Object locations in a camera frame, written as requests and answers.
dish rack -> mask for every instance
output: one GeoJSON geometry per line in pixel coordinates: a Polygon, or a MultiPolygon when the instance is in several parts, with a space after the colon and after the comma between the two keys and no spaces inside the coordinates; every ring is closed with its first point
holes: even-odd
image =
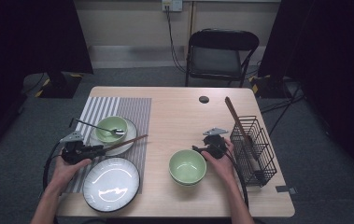
{"type": "Polygon", "coordinates": [[[230,136],[238,176],[244,178],[246,186],[262,187],[276,174],[274,151],[256,116],[242,116],[238,120],[230,136]]]}

person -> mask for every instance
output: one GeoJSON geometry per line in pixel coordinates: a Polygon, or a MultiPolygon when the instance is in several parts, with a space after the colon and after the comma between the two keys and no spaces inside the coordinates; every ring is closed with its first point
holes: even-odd
{"type": "MultiPolygon", "coordinates": [[[[228,148],[229,155],[232,155],[234,150],[233,143],[225,138],[226,147],[228,148]]],[[[215,159],[206,151],[202,152],[206,158],[215,168],[215,171],[222,179],[225,187],[227,199],[231,209],[232,223],[236,224],[252,224],[254,223],[251,214],[249,213],[246,204],[241,196],[240,189],[238,188],[237,181],[234,178],[234,167],[232,162],[227,156],[220,159],[215,159]]],[[[92,161],[86,159],[75,165],[71,165],[63,160],[61,156],[57,157],[54,173],[51,181],[45,189],[45,192],[40,199],[40,202],[35,211],[31,224],[46,224],[53,223],[55,213],[58,206],[58,197],[67,187],[69,181],[74,174],[82,167],[90,164],[92,161]]]]}
{"type": "MultiPolygon", "coordinates": [[[[224,138],[227,153],[231,156],[234,150],[234,145],[230,139],[224,138]]],[[[244,200],[241,196],[240,189],[238,188],[237,181],[234,178],[234,166],[227,156],[223,156],[220,159],[215,159],[206,151],[202,151],[201,154],[206,158],[214,167],[215,172],[222,179],[226,188],[227,200],[229,202],[231,210],[232,223],[236,224],[252,224],[255,223],[244,200]]]]}
{"type": "Polygon", "coordinates": [[[75,165],[71,165],[64,161],[61,156],[56,158],[52,179],[39,201],[34,217],[31,220],[31,224],[53,223],[58,206],[58,197],[65,190],[74,174],[80,168],[90,164],[91,162],[92,160],[86,159],[75,165]]]}

placemat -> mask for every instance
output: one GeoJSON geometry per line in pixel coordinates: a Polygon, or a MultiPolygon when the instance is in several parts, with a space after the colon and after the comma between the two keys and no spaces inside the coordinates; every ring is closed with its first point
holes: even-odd
{"type": "MultiPolygon", "coordinates": [[[[80,119],[91,124],[98,123],[101,119],[109,116],[121,116],[130,120],[137,129],[137,136],[148,133],[150,117],[151,98],[123,98],[123,97],[89,97],[80,119]]],[[[84,136],[84,143],[87,145],[92,127],[79,123],[77,131],[84,136]]],[[[140,176],[140,187],[138,193],[142,193],[142,183],[145,170],[145,156],[147,151],[147,139],[143,138],[134,142],[127,151],[114,156],[124,158],[132,162],[138,169],[140,176]]],[[[100,161],[111,157],[98,157],[92,164],[80,169],[66,188],[66,193],[83,192],[84,178],[89,171],[100,161]]]]}

hand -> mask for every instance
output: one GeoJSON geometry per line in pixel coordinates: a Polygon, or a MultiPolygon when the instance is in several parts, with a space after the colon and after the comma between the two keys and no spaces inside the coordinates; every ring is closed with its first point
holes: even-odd
{"type": "Polygon", "coordinates": [[[50,185],[54,185],[60,190],[64,190],[69,181],[74,177],[75,173],[82,167],[90,164],[92,160],[86,159],[75,165],[71,165],[58,156],[55,163],[55,169],[50,181],[50,185]]]}
{"type": "MultiPolygon", "coordinates": [[[[232,156],[234,145],[230,141],[230,139],[224,138],[224,140],[227,147],[226,153],[229,156],[232,156]]],[[[230,161],[230,159],[227,156],[223,155],[222,158],[215,159],[211,156],[211,154],[209,154],[206,151],[202,151],[202,155],[214,166],[215,171],[224,181],[230,180],[230,178],[234,179],[233,163],[230,161]]]]}

small plate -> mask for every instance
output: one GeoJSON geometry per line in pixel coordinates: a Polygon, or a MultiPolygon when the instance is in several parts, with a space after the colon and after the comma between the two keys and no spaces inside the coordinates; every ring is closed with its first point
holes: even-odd
{"type": "Polygon", "coordinates": [[[83,185],[86,203],[99,212],[113,212],[133,200],[139,188],[136,167],[122,158],[101,161],[87,174],[83,185]]]}
{"type": "MultiPolygon", "coordinates": [[[[129,120],[129,119],[125,119],[127,121],[127,135],[126,137],[124,138],[124,141],[128,141],[128,140],[131,140],[133,138],[136,138],[136,135],[137,135],[137,130],[136,130],[136,127],[135,125],[129,120]]],[[[110,144],[106,144],[106,143],[103,143],[101,142],[100,140],[98,140],[97,136],[95,135],[95,132],[93,131],[94,128],[91,130],[90,132],[90,138],[89,138],[89,143],[88,145],[89,146],[98,146],[98,145],[102,145],[104,146],[104,148],[107,148],[107,147],[111,147],[112,145],[110,144]]],[[[106,153],[107,156],[116,156],[116,155],[119,155],[125,151],[127,151],[130,147],[133,146],[133,143],[129,143],[127,145],[124,145],[124,146],[121,146],[121,147],[118,147],[118,148],[115,148],[115,149],[112,149],[110,151],[108,151],[106,153]]]]}

